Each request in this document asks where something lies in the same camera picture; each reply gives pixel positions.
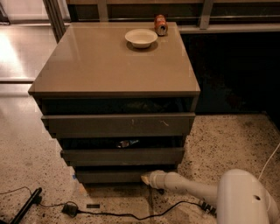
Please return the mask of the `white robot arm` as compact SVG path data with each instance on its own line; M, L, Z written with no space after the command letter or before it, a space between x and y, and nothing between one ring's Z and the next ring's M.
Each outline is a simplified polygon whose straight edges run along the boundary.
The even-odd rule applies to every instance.
M151 171L142 181L155 189L189 193L216 209L217 224L280 224L277 203L251 173L226 171L217 185L191 181L176 172Z

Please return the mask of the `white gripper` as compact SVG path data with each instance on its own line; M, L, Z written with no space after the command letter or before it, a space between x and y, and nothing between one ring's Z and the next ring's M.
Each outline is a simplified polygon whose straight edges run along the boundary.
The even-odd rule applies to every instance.
M141 180L147 185L155 189L165 189L165 176L164 171L146 172L141 175Z

